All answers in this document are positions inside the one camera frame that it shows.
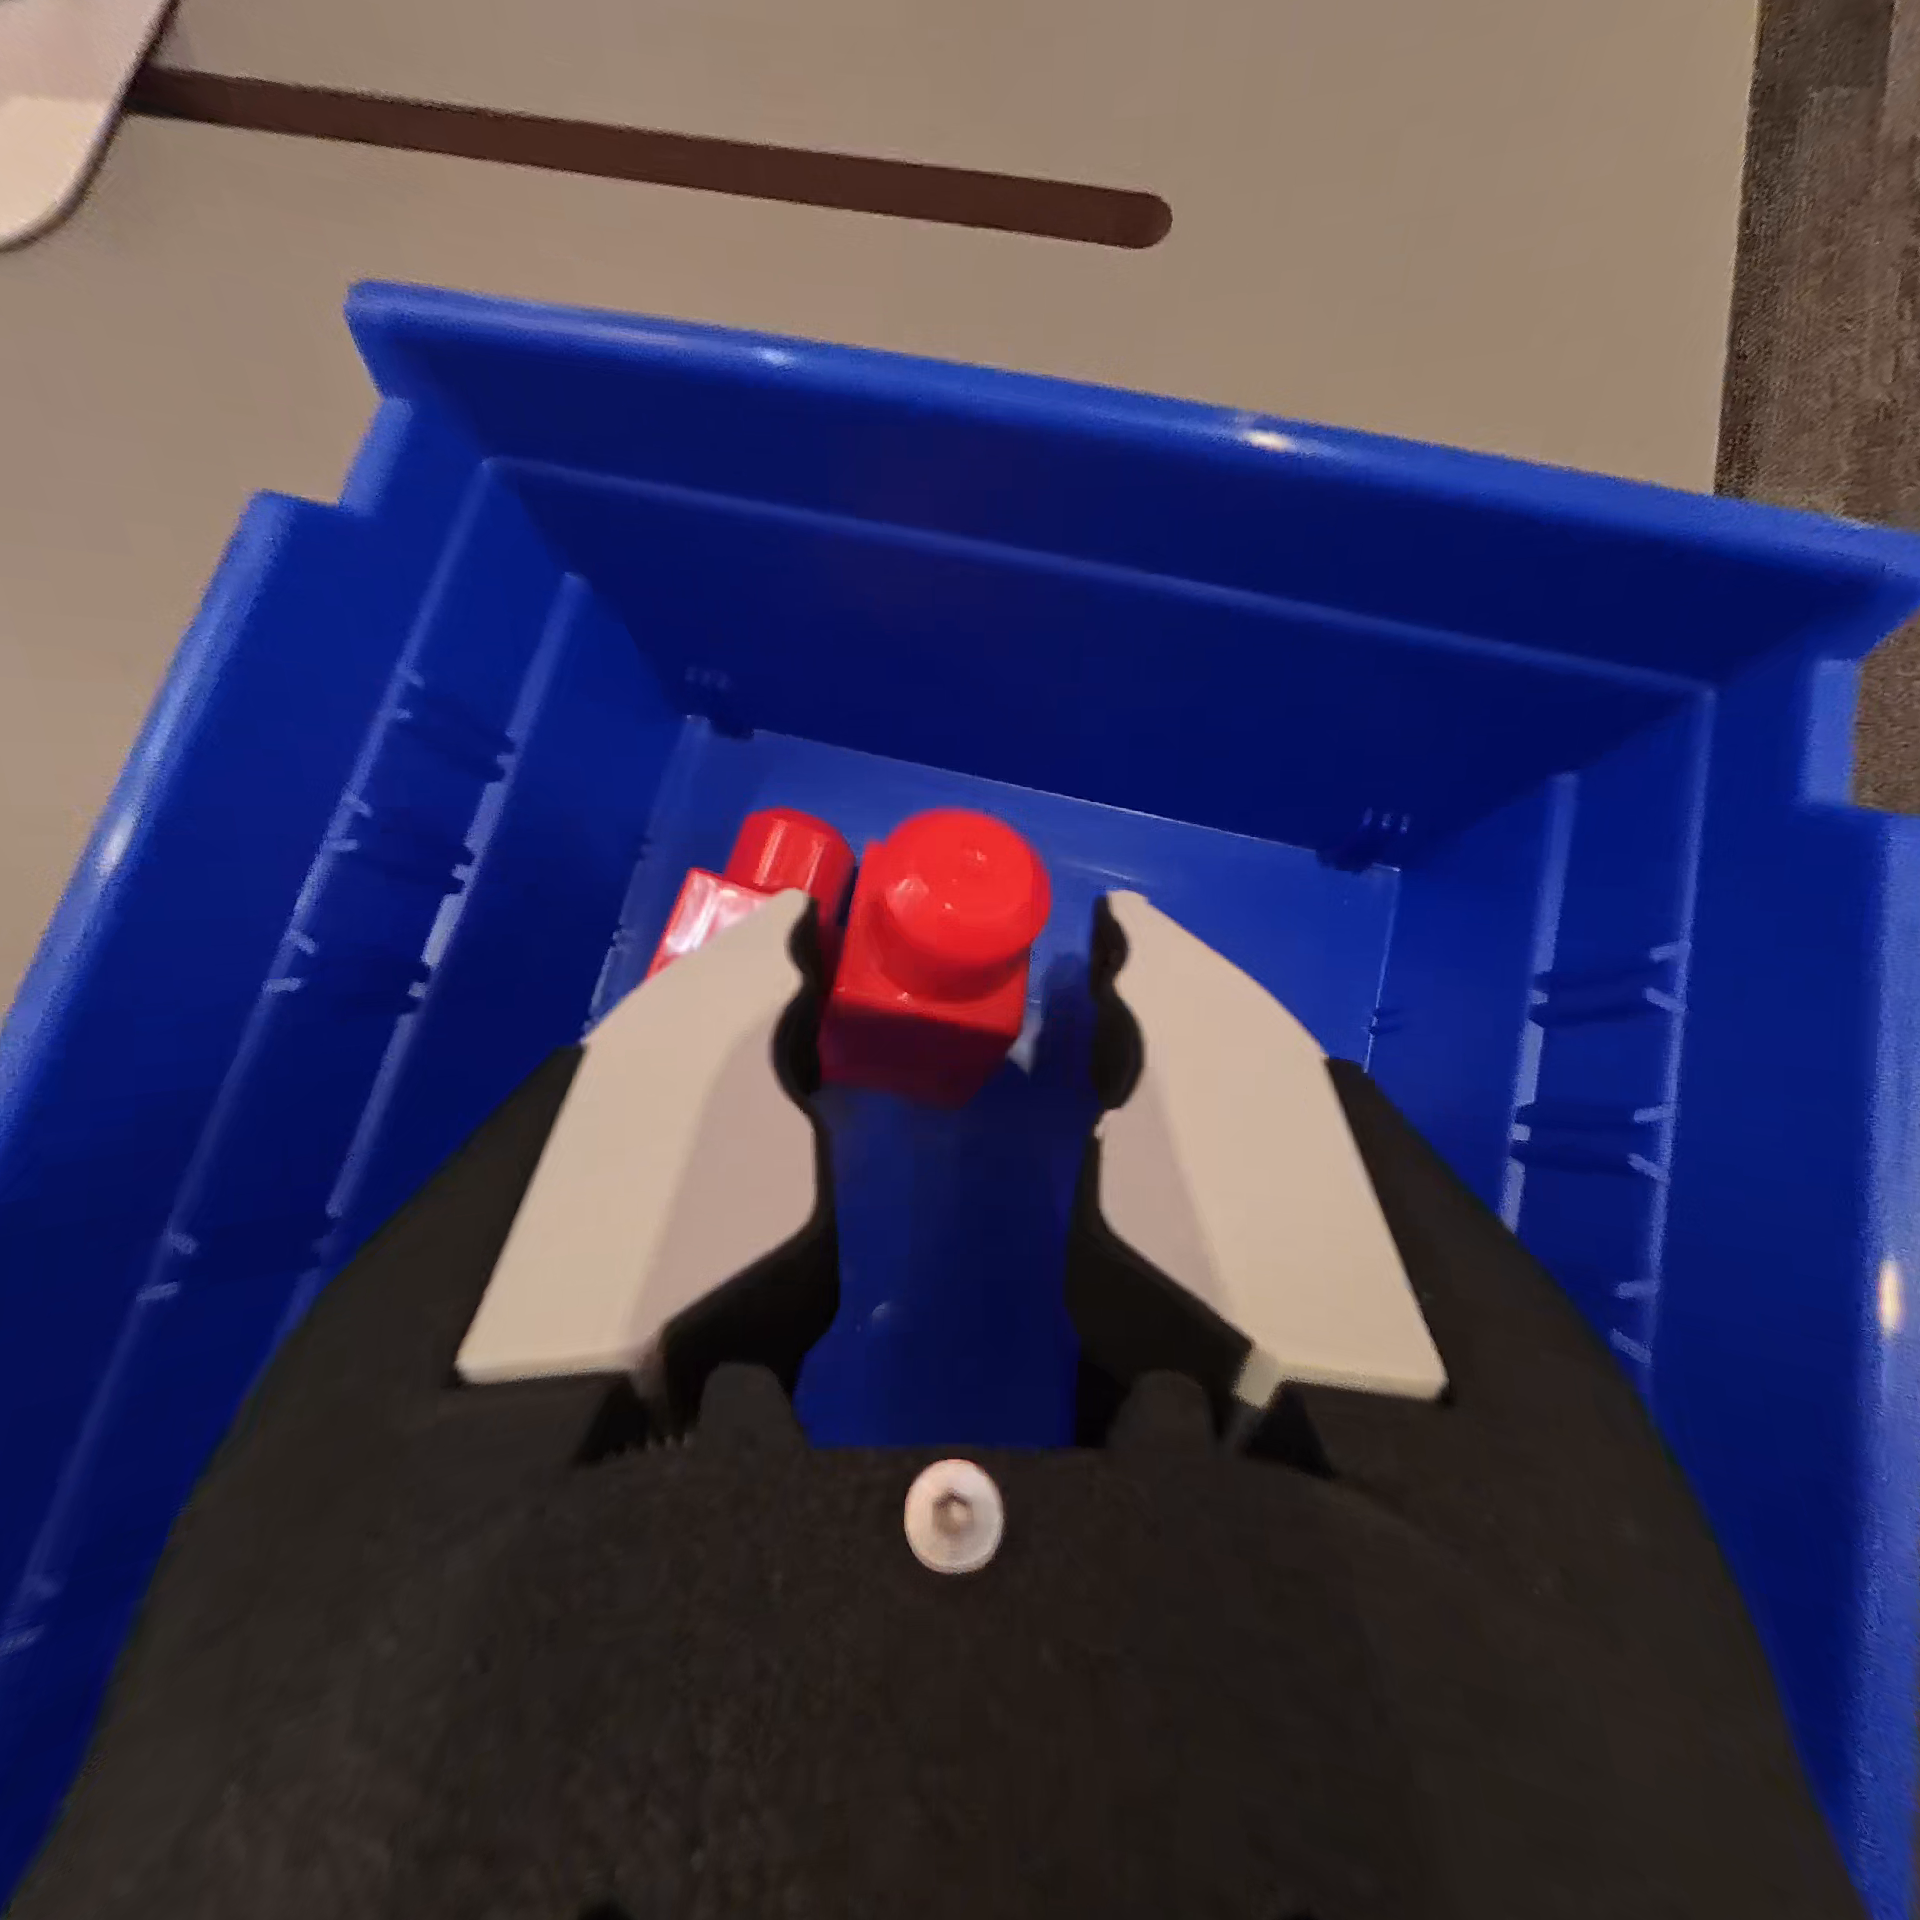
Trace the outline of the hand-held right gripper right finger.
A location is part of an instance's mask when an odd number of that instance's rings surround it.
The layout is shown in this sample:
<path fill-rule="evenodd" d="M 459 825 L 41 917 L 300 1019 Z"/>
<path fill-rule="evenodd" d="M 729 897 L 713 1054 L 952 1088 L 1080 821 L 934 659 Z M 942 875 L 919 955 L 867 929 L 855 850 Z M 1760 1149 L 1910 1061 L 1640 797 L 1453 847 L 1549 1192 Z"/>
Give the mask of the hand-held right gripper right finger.
<path fill-rule="evenodd" d="M 1094 1392 L 1187 1376 L 1221 1422 L 1291 1386 L 1440 1401 L 1448 1371 L 1308 1024 L 1137 890 L 1094 899 L 1087 989 L 1064 1306 Z"/>

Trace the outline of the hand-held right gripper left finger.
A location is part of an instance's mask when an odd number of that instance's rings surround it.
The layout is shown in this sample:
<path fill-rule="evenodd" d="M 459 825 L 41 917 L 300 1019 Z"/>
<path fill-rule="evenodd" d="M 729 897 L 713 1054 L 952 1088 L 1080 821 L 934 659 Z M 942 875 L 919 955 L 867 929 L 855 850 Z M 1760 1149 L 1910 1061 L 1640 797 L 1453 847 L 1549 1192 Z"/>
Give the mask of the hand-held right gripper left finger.
<path fill-rule="evenodd" d="M 464 1384 L 623 1378 L 656 1422 L 757 1365 L 785 1393 L 836 1317 L 817 905 L 780 890 L 583 1039 L 454 1354 Z"/>

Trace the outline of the red mega block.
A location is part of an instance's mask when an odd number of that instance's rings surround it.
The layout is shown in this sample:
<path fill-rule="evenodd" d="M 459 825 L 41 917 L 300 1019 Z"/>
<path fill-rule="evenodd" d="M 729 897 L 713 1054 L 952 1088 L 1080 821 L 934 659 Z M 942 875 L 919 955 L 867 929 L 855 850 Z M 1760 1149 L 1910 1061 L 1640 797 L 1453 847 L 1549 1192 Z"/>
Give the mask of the red mega block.
<path fill-rule="evenodd" d="M 1049 906 L 1040 851 L 984 810 L 925 809 L 869 843 L 822 1013 L 824 1082 L 967 1106 L 1021 1033 Z"/>
<path fill-rule="evenodd" d="M 760 807 L 741 823 L 719 871 L 689 867 L 683 875 L 647 976 L 700 950 L 713 934 L 783 890 L 803 890 L 813 899 L 822 965 L 831 976 L 855 879 L 856 857 L 836 827 L 795 807 Z"/>

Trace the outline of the blue plastic bin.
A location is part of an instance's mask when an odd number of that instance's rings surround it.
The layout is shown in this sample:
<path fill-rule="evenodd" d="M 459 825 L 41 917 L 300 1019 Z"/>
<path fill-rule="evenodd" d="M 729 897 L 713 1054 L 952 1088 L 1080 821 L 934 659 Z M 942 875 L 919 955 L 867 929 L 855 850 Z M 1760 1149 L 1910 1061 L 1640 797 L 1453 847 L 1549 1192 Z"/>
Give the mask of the blue plastic bin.
<path fill-rule="evenodd" d="M 5 1915 L 1915 1915 L 1915 818 L 1847 790 L 1915 537 L 348 322 L 342 490 L 248 502 L 6 1019 Z M 1040 851 L 1006 1065 L 820 1065 L 793 1393 L 464 1384 L 768 807 Z M 1094 1392 L 1109 890 L 1331 1055 L 1440 1401 Z"/>

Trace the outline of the white document holder stand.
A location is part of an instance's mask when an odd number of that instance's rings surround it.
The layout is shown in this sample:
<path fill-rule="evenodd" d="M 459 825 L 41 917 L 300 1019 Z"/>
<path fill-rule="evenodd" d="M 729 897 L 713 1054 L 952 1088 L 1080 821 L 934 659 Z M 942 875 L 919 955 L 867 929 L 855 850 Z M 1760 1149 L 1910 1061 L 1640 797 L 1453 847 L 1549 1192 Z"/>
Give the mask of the white document holder stand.
<path fill-rule="evenodd" d="M 174 2 L 3 5 L 3 248 L 76 205 Z"/>

